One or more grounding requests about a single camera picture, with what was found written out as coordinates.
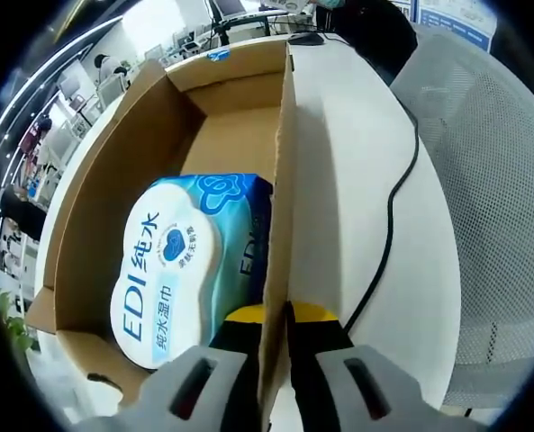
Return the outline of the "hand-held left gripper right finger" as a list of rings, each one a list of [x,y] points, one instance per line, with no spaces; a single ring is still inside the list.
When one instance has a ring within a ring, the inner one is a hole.
[[[291,383],[305,431],[431,431],[418,382],[370,346],[356,346],[323,307],[285,305]]]

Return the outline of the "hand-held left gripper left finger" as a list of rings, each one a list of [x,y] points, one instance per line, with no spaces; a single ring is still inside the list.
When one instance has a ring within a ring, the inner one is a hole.
[[[192,346],[163,364],[139,398],[111,417],[76,431],[259,431],[259,344],[265,311],[242,307],[227,316],[209,346]]]

